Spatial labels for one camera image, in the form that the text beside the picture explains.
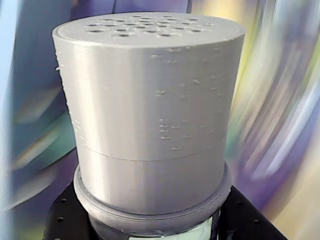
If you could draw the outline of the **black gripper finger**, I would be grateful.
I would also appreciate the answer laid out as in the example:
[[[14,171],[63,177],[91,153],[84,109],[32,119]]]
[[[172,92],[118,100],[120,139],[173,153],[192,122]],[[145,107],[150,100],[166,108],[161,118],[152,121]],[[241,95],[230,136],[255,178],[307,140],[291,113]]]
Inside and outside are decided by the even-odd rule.
[[[212,220],[213,240],[285,240],[285,236],[234,186]]]
[[[74,187],[67,186],[49,209],[44,240],[98,240]]]

